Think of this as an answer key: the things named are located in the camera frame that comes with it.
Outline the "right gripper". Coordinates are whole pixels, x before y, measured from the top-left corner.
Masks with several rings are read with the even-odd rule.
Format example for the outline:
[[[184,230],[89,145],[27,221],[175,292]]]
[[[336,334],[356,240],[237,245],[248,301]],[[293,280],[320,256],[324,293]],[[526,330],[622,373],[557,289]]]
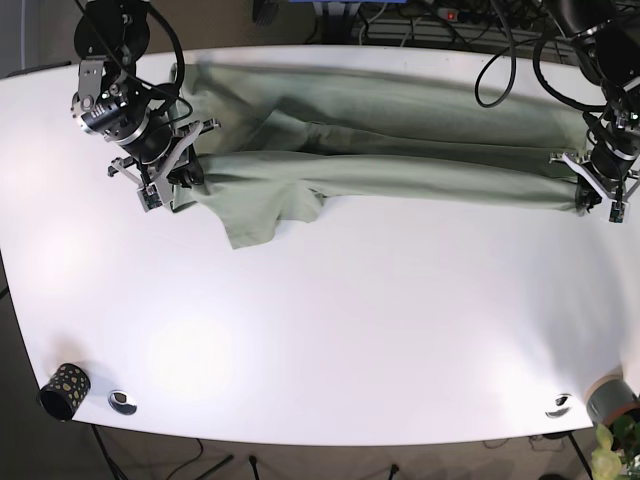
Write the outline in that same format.
[[[141,155],[116,158],[108,167],[107,175],[112,178],[121,174],[131,180],[145,212],[170,207],[175,187],[191,189],[204,184],[204,172],[193,144],[202,134],[220,127],[216,119],[180,127],[157,158],[147,163]]]

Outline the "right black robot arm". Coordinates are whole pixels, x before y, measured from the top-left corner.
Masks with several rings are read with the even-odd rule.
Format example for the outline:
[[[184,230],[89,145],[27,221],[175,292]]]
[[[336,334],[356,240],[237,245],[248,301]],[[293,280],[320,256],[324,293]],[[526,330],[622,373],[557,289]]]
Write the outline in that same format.
[[[191,104],[181,95],[186,75],[177,34],[148,1],[86,1],[74,34],[80,58],[71,114],[80,128],[119,146],[108,174],[122,174],[136,186],[146,211],[169,206],[176,188],[204,181],[194,143],[218,128],[215,119],[191,121]],[[170,81],[153,84],[137,74],[153,18],[168,36],[176,57]]]

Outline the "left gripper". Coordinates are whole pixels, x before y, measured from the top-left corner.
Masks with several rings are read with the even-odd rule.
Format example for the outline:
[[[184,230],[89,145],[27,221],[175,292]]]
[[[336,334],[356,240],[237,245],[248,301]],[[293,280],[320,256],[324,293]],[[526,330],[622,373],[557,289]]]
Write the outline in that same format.
[[[563,163],[577,176],[577,211],[590,213],[594,207],[603,206],[604,219],[610,223],[627,220],[631,196],[639,189],[639,171],[633,169],[638,159],[637,142],[615,148],[605,140],[583,153],[550,155],[550,163]]]

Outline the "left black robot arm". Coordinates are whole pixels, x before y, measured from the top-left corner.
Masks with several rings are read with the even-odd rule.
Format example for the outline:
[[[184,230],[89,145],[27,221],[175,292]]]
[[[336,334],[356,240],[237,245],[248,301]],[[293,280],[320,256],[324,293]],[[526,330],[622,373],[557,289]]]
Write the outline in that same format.
[[[639,159],[639,44],[618,21],[613,1],[543,1],[541,5],[556,29],[534,45],[534,75],[549,95],[582,114],[592,146],[584,154],[553,154],[550,161],[565,164],[578,176],[577,209],[608,204],[608,220],[621,224],[631,196],[639,189],[639,173],[633,169]],[[601,89],[604,104],[572,99],[543,76],[542,50],[559,36],[573,49],[584,77]]]

